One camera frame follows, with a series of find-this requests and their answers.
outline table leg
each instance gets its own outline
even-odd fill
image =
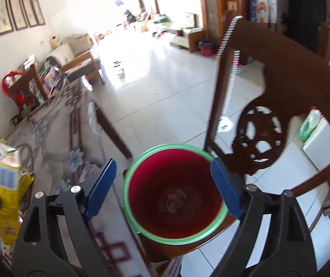
[[[133,157],[130,152],[128,146],[125,144],[123,139],[120,137],[118,132],[115,130],[114,126],[110,123],[106,115],[100,110],[100,108],[96,105],[96,115],[97,122],[101,125],[102,129],[106,132],[108,137],[114,142],[115,146],[118,147],[121,153],[127,158],[130,159]]]

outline patterned tablecloth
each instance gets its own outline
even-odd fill
[[[48,195],[59,193],[97,174],[110,159],[110,155],[105,157],[97,131],[93,95],[82,79],[41,105],[6,140],[20,149],[23,166],[34,172],[32,195],[40,190]],[[137,235],[124,217],[119,195],[121,189],[112,186],[100,213],[90,222],[118,276],[177,276],[181,257],[156,264],[147,261]],[[63,219],[59,223],[69,260],[79,265],[66,223]]]

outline trash bin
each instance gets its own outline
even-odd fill
[[[193,243],[214,232],[228,210],[210,174],[212,159],[182,144],[142,154],[124,181],[124,212],[136,232],[171,245]]]
[[[216,41],[214,39],[203,39],[198,43],[198,48],[203,56],[212,56]]]

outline picture frame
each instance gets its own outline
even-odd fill
[[[30,28],[38,26],[38,21],[35,16],[35,13],[34,13],[34,9],[33,9],[31,0],[21,0],[21,2],[23,4],[26,19],[27,19],[27,22],[28,22]]]
[[[15,24],[16,30],[27,29],[28,24],[26,22],[26,18],[24,16],[24,12],[21,7],[20,0],[8,0],[8,2],[10,5],[11,15],[12,15],[12,19]]]
[[[0,0],[0,36],[13,31],[7,0]]]
[[[33,6],[34,14],[37,18],[38,25],[45,25],[46,20],[44,19],[42,9],[40,8],[39,0],[31,0],[31,5]]]

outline metal screw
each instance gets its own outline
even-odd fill
[[[35,194],[35,198],[39,199],[39,198],[42,198],[44,196],[44,192],[37,192]]]
[[[249,192],[255,192],[257,190],[257,186],[255,184],[247,184],[246,185],[246,189],[249,191]]]
[[[81,190],[81,187],[79,185],[74,185],[70,190],[72,193],[79,193]]]
[[[284,190],[283,194],[287,197],[287,198],[292,198],[293,197],[293,193],[290,190]]]

